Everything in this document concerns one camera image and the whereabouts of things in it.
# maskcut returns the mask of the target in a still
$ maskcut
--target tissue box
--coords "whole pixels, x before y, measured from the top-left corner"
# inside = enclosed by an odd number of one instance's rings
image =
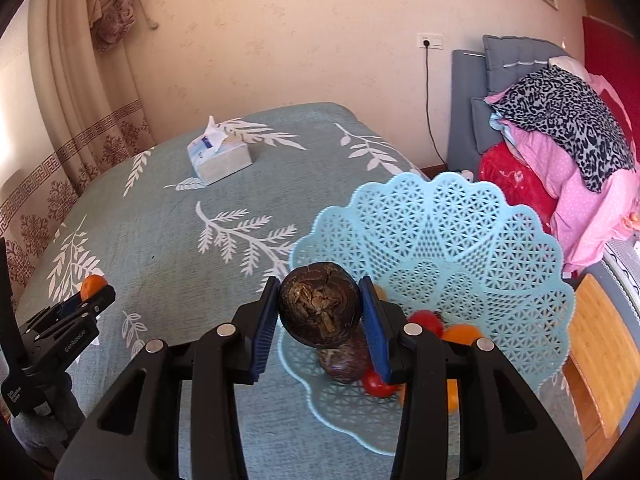
[[[218,150],[200,136],[187,148],[196,175],[207,186],[251,164],[249,149],[242,140],[227,137]]]

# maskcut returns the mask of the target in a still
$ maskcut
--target fruit basket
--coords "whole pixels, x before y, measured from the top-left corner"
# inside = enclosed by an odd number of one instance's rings
[[[561,248],[531,208],[509,206],[489,182],[403,173],[364,184],[347,207],[318,215],[289,264],[318,261],[356,280],[369,275],[406,314],[426,308],[448,324],[477,326],[536,392],[567,358],[574,292],[561,279]],[[321,422],[393,453],[401,411],[393,399],[367,399],[358,383],[329,384],[314,351],[285,333],[278,352]]]

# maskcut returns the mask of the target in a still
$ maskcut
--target pink blanket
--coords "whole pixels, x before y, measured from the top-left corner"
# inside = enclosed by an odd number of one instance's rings
[[[601,93],[603,86],[602,81],[597,80],[592,88]],[[504,92],[485,100],[491,104],[503,95]],[[637,211],[640,205],[637,163],[636,171],[618,170],[612,174],[598,194],[584,186],[571,156],[551,137],[526,132],[507,120],[500,122],[511,129],[518,151],[540,178],[546,192],[558,199],[558,207],[551,217],[551,231],[564,253],[564,272],[580,271],[600,261],[609,240],[625,240],[633,234],[622,219]]]

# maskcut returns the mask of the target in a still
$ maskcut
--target red pillow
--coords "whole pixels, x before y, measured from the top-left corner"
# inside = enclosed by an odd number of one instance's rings
[[[509,205],[524,204],[540,217],[545,233],[551,234],[551,217],[556,211],[558,199],[545,191],[538,176],[511,155],[505,142],[500,142],[480,159],[478,180],[493,182],[504,193]]]

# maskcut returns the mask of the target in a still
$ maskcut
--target power cord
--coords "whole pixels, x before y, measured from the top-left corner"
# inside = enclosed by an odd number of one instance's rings
[[[436,146],[436,141],[435,139],[433,139],[433,134],[431,133],[431,120],[429,118],[429,45],[430,45],[430,42],[429,40],[424,40],[423,43],[424,43],[424,64],[425,64],[426,74],[427,74],[427,103],[426,103],[427,128],[429,129],[429,136],[431,137],[431,142],[433,143],[433,149],[436,150],[436,155],[438,155],[438,158],[446,166],[447,163],[444,161],[444,159],[440,155],[440,152],[438,151],[438,147]]]

